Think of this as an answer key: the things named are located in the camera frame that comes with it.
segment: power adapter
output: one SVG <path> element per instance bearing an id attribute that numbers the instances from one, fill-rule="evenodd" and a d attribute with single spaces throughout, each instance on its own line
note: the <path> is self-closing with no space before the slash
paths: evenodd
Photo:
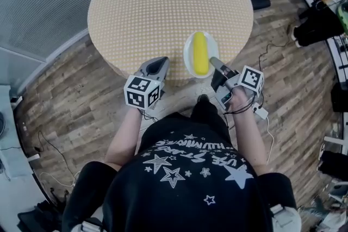
<path id="1" fill-rule="evenodd" d="M 262 119 L 266 119 L 268 116 L 268 111 L 264 108 L 260 108 L 260 105 L 258 103 L 254 103 L 252 105 L 252 110 L 254 113 L 256 113 L 258 116 L 260 116 Z"/>

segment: black t-shirt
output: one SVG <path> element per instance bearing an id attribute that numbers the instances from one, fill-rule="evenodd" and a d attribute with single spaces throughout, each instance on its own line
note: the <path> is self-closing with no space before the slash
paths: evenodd
<path id="1" fill-rule="evenodd" d="M 152 137 L 155 143 L 112 177 L 103 203 L 109 232 L 272 231 L 272 206 L 296 208 L 286 176 L 257 176 L 207 125 L 176 125 Z"/>

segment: yellow corn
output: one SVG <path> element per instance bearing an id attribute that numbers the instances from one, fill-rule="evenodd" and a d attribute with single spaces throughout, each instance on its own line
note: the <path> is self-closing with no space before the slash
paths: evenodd
<path id="1" fill-rule="evenodd" d="M 196 32 L 194 35 L 194 70 L 201 76 L 209 70 L 207 40 L 202 32 Z"/>

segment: round table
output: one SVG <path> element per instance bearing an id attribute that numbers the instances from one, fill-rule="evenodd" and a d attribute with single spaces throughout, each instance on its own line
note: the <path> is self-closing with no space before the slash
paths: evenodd
<path id="1" fill-rule="evenodd" d="M 154 57 L 168 56 L 166 80 L 192 78 L 183 48 L 197 31 L 219 45 L 220 59 L 233 60 L 247 42 L 253 24 L 251 0 L 92 0 L 88 29 L 97 50 L 125 77 Z"/>

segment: white plate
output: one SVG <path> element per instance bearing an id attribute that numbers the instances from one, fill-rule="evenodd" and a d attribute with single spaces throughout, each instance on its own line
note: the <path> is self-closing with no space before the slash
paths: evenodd
<path id="1" fill-rule="evenodd" d="M 208 73 L 201 76 L 199 74 L 196 74 L 194 70 L 194 48 L 193 48 L 193 39 L 194 39 L 194 33 L 192 33 L 184 46 L 184 63 L 187 68 L 187 70 L 196 78 L 207 78 L 209 77 L 212 73 L 214 73 L 215 68 L 214 66 L 209 62 L 209 70 Z M 214 38 L 208 34 L 207 32 L 203 32 L 204 36 L 206 37 L 207 40 L 207 46 L 208 46 L 208 57 L 209 59 L 211 57 L 216 57 L 219 58 L 219 47 Z"/>

